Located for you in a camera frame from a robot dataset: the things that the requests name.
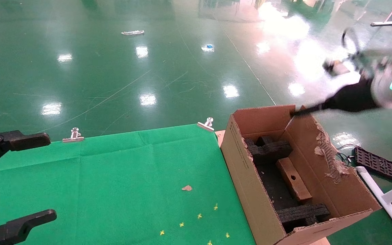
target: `debris on floor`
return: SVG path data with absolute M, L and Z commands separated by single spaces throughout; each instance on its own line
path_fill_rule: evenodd
M 201 49 L 205 52 L 214 52 L 214 45 L 208 44 L 208 45 L 202 46 Z
M 121 32 L 122 34 L 124 34 L 124 35 L 126 35 L 126 36 L 130 36 L 130 35 L 139 35 L 139 34 L 143 34 L 143 33 L 145 33 L 145 31 L 144 30 L 137 30 L 137 31 L 124 31 L 124 32 Z

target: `black cable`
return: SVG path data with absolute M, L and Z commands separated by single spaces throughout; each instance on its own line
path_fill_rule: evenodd
M 350 157 L 348 157 L 348 156 L 346 156 L 346 154 L 344 154 L 344 153 L 337 153 L 337 154 L 340 154 L 340 155 L 343 155 L 346 159 L 349 159 Z
M 353 146 L 353 147 L 358 147 L 358 148 L 361 148 L 361 149 L 362 149 L 362 147 L 357 146 L 357 145 L 354 145 L 354 144 L 345 144 L 344 146 L 338 147 L 337 150 L 343 149 L 344 147 L 347 147 L 347 146 Z
M 341 155 L 341 153 L 337 153 L 336 156 L 338 156 L 341 161 L 343 161 L 344 164 L 346 164 L 346 162 L 344 161 L 344 157 Z

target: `green epoxy floor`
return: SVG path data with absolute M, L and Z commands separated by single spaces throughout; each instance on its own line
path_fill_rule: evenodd
M 0 131 L 60 141 L 72 127 L 92 137 L 208 116 L 223 130 L 238 108 L 312 104 L 358 81 L 322 70 L 342 54 L 344 28 L 366 47 L 392 47 L 392 27 L 369 26 L 391 9 L 392 0 L 1 0 Z M 132 30 L 146 33 L 121 34 Z M 392 110 L 316 117 L 335 146 L 392 160 Z M 392 221 L 381 210 L 329 240 L 392 244 Z

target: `paper scrap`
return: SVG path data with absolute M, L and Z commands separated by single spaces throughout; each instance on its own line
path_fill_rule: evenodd
M 190 185 L 186 185 L 181 190 L 183 190 L 183 191 L 191 191 L 191 190 L 193 190 L 193 188 Z
M 336 160 L 335 155 L 338 153 L 338 150 L 331 143 L 328 133 L 325 132 L 317 121 L 314 123 L 319 130 L 319 134 L 316 138 L 317 146 L 314 149 L 314 153 L 325 157 L 329 167 L 329 172 L 325 173 L 325 176 L 331 177 L 333 182 L 338 184 L 341 182 L 342 177 L 349 175 L 349 167 L 345 166 L 345 163 L 342 161 Z
M 129 35 L 138 35 L 138 34 L 143 34 L 143 33 L 145 33 L 145 31 L 144 30 L 137 30 L 137 31 L 124 31 L 124 32 L 121 32 L 121 34 L 123 34 L 123 35 L 126 35 L 126 36 L 129 36 Z

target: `wooden block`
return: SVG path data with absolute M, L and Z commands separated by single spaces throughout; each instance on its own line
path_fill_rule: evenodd
M 298 201 L 304 201 L 312 198 L 305 184 L 296 171 L 293 163 L 288 157 L 279 159 L 276 163 L 277 168 L 282 174 L 283 180 L 290 188 L 291 192 L 296 196 Z

